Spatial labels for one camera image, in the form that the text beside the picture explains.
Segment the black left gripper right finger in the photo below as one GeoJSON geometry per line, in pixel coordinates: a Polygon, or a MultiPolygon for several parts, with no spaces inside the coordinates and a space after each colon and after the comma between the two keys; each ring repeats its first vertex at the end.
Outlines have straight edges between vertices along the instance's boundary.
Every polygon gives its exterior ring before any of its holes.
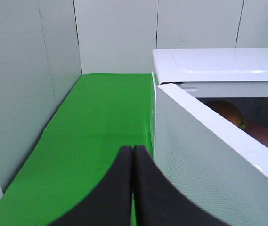
{"type": "Polygon", "coordinates": [[[225,226],[172,185],[156,166],[145,146],[133,149],[132,170],[138,226],[225,226]]]}

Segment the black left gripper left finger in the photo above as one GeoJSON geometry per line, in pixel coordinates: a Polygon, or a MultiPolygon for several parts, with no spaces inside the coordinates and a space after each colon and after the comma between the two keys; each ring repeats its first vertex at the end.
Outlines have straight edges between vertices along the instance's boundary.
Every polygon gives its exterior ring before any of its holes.
{"type": "Polygon", "coordinates": [[[129,226],[133,148],[122,146],[107,173],[75,207],[50,226],[129,226]]]}

